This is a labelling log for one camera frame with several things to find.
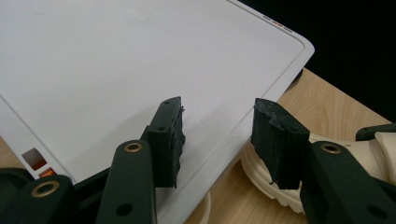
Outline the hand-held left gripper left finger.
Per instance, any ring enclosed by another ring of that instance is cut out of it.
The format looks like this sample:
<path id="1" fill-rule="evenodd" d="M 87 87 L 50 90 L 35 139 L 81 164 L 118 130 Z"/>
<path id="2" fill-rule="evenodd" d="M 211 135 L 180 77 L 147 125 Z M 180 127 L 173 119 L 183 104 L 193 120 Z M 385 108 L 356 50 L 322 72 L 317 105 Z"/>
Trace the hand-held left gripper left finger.
<path id="1" fill-rule="evenodd" d="M 180 96 L 164 100 L 142 134 L 142 139 L 148 142 L 151 149 L 156 188 L 177 186 L 179 160 L 186 141 L 183 112 Z"/>

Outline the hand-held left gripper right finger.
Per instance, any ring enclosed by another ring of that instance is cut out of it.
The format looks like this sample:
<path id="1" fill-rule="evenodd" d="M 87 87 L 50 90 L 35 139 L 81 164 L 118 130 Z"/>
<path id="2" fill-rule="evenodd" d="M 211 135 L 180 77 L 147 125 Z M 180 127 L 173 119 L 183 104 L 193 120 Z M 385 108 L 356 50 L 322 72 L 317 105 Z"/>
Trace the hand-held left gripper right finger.
<path id="1" fill-rule="evenodd" d="M 310 132 L 276 102 L 257 98 L 251 144 L 280 189 L 298 189 Z"/>

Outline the cream shoe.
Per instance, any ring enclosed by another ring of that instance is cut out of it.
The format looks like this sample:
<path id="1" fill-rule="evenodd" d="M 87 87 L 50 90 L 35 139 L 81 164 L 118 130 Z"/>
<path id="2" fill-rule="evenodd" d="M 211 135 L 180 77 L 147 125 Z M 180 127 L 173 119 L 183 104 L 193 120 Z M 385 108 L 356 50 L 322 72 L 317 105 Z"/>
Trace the cream shoe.
<path id="1" fill-rule="evenodd" d="M 396 133 L 376 133 L 368 141 L 337 141 L 345 147 L 372 177 L 396 187 Z M 304 211 L 298 189 L 279 189 L 271 185 L 271 176 L 263 161 L 253 148 L 242 155 L 242 166 L 250 181 L 266 196 L 296 213 Z"/>

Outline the white shoe rack orange legs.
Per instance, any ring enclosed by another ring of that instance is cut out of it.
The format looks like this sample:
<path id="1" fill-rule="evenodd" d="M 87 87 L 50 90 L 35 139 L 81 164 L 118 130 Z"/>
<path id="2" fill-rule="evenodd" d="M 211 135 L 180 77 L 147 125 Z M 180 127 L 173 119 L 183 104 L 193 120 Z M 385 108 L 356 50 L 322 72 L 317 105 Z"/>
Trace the white shoe rack orange legs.
<path id="1" fill-rule="evenodd" d="M 74 182 L 179 97 L 186 142 L 159 224 L 183 224 L 313 55 L 239 0 L 0 0 L 0 137 Z"/>

